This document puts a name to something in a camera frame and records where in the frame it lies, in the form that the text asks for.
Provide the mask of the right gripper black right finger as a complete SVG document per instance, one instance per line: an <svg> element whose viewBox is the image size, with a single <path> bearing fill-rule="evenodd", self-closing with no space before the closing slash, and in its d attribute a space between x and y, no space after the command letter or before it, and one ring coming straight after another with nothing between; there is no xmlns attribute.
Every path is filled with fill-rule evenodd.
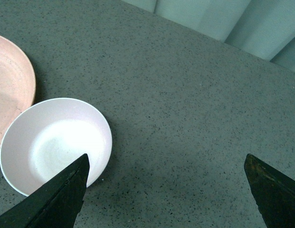
<svg viewBox="0 0 295 228"><path fill-rule="evenodd" d="M244 170L268 228L295 228L295 180L248 154Z"/></svg>

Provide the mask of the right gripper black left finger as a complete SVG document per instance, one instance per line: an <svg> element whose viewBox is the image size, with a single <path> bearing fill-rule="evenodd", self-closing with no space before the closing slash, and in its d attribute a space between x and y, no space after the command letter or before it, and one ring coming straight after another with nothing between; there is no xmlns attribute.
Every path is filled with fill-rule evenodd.
<svg viewBox="0 0 295 228"><path fill-rule="evenodd" d="M0 228L72 228L83 205L88 174L84 154L0 215Z"/></svg>

